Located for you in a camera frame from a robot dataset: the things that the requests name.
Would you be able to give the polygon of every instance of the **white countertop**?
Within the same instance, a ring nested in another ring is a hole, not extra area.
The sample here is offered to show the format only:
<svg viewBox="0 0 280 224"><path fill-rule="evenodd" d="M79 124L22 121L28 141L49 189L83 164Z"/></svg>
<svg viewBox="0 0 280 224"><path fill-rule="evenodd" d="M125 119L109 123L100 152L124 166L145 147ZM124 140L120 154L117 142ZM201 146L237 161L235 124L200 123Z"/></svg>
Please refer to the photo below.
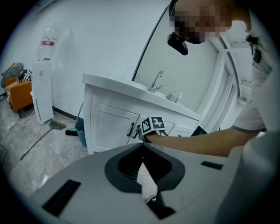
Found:
<svg viewBox="0 0 280 224"><path fill-rule="evenodd" d="M141 99L143 101L191 117L198 121L202 120L202 116L195 113L194 111L187 109L182 105L173 103L155 93L151 93L147 90L146 86L143 86L131 80L121 80L114 77L102 77L92 74L83 74L83 83L135 97L137 99Z"/></svg>

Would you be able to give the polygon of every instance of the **faucet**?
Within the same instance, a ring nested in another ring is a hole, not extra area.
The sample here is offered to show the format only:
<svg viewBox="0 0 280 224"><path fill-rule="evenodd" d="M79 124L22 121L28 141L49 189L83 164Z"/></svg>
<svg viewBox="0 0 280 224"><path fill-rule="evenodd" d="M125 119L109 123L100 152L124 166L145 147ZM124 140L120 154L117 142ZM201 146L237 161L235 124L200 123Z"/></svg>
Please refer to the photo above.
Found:
<svg viewBox="0 0 280 224"><path fill-rule="evenodd" d="M154 80L153 83L151 84L150 88L148 89L149 92L154 93L154 92L158 91L158 90L162 87L162 85L161 85L160 87L156 87L156 81L157 81L158 77L159 77L159 76L162 77L162 75L163 75L163 71L160 70L160 71L158 72L158 74L157 74L155 80Z"/></svg>

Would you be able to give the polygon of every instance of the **person's hand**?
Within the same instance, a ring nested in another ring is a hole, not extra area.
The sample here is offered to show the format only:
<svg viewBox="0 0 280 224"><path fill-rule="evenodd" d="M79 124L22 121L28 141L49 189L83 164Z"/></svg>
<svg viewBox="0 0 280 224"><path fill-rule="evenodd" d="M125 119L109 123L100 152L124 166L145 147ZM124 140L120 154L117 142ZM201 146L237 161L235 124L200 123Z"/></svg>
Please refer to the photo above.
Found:
<svg viewBox="0 0 280 224"><path fill-rule="evenodd" d="M158 135L156 131L152 131L152 132L146 134L145 137L146 137L151 143L154 143L154 142L157 142L158 139L159 139L161 136Z"/></svg>

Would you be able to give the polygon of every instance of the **person's arm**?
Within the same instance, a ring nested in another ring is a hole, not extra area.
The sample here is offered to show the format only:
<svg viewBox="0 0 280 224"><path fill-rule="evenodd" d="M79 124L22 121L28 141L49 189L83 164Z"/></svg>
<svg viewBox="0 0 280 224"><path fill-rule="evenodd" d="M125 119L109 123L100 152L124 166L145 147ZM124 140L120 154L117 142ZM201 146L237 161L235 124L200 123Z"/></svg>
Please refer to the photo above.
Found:
<svg viewBox="0 0 280 224"><path fill-rule="evenodd" d="M245 145L259 133L244 133L229 128L222 131L193 137L146 135L153 144L185 152L227 157L232 148Z"/></svg>

